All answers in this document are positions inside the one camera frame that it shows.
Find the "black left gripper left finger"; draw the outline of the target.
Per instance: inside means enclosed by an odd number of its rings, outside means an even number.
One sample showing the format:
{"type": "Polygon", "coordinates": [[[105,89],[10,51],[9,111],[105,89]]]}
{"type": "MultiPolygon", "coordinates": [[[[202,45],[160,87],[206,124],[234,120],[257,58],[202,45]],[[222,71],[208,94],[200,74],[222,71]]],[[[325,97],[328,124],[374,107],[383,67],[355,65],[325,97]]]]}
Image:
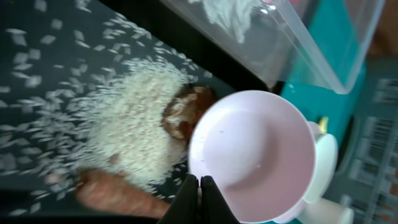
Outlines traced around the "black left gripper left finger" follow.
{"type": "Polygon", "coordinates": [[[194,175],[189,174],[158,224],[196,224],[197,200],[198,180],[194,175]]]}

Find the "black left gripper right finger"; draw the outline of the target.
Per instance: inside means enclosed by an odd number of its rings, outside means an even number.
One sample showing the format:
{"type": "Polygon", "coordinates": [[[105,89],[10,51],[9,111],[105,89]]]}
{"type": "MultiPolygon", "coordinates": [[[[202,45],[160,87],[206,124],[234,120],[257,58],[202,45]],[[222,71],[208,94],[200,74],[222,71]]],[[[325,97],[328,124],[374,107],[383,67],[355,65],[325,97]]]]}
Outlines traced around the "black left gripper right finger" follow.
{"type": "Polygon", "coordinates": [[[200,187],[202,223],[239,224],[211,176],[202,177],[200,187]]]}

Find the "white bowl with food scraps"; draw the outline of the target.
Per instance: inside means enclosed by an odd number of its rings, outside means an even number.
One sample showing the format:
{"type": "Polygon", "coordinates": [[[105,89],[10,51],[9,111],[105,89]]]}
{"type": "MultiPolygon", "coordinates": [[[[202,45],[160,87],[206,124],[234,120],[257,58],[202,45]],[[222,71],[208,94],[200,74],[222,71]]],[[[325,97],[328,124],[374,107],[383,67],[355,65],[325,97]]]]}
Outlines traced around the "white bowl with food scraps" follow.
{"type": "Polygon", "coordinates": [[[307,203],[314,203],[326,192],[335,173],[338,159],[338,143],[334,135],[323,133],[320,126],[308,122],[315,139],[315,169],[304,196],[307,203]]]}

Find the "white plastic cup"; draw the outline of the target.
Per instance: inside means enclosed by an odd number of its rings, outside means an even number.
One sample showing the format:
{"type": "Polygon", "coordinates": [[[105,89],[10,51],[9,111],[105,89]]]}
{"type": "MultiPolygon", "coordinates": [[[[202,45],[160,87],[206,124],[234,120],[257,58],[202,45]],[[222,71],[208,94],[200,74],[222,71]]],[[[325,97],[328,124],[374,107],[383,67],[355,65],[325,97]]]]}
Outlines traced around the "white plastic cup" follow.
{"type": "Polygon", "coordinates": [[[353,224],[354,211],[321,198],[306,205],[297,219],[302,224],[353,224]]]}

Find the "yellow plastic spoon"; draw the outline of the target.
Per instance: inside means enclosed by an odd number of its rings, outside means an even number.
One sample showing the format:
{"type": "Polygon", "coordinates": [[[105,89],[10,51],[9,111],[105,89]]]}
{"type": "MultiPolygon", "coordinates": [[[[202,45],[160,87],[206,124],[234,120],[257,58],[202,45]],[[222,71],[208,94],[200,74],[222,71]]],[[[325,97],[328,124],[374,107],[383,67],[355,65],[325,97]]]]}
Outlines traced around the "yellow plastic spoon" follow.
{"type": "Polygon", "coordinates": [[[322,117],[318,121],[318,127],[322,134],[326,134],[328,132],[328,122],[329,122],[329,117],[326,117],[326,116],[322,117]]]}

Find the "brown sausage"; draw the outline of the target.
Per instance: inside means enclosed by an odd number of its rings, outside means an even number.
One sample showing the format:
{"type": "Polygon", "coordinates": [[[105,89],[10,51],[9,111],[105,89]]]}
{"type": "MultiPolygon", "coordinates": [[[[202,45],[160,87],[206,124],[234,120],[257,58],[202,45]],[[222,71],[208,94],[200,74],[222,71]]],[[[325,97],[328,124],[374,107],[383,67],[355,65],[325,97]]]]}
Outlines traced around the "brown sausage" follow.
{"type": "Polygon", "coordinates": [[[76,188],[77,200],[84,206],[107,213],[161,219],[170,204],[131,185],[120,175],[102,170],[86,170],[76,188]]]}

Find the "brown food scraps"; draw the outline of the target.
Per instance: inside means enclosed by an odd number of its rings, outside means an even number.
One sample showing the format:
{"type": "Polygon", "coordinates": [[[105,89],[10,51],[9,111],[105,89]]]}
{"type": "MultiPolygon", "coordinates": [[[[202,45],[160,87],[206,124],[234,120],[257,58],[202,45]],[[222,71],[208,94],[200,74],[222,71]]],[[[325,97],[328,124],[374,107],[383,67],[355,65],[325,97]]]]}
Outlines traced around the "brown food scraps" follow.
{"type": "Polygon", "coordinates": [[[162,113],[162,127],[174,139],[189,141],[204,113],[217,101],[206,85],[185,85],[162,113]]]}

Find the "white napkin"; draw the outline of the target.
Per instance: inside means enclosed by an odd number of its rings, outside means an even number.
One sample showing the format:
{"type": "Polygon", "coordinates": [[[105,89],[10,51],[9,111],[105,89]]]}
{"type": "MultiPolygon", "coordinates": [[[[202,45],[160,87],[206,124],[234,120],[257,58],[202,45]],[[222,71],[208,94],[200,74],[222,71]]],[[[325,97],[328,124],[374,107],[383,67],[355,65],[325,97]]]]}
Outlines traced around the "white napkin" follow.
{"type": "Polygon", "coordinates": [[[259,0],[188,0],[202,3],[211,24],[220,26],[228,35],[244,43],[245,33],[251,26],[251,13],[260,6],[259,0]]]}

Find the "pink bowl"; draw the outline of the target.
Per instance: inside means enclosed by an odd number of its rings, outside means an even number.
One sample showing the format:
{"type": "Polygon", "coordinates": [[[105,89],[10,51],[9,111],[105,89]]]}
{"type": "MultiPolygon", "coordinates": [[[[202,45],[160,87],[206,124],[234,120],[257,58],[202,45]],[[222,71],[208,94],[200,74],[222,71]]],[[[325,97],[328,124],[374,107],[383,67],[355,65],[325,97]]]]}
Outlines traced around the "pink bowl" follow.
{"type": "Polygon", "coordinates": [[[315,140],[286,99],[248,90],[217,101],[196,125],[188,169],[212,177],[241,223],[274,221],[295,207],[315,170],[315,140]]]}

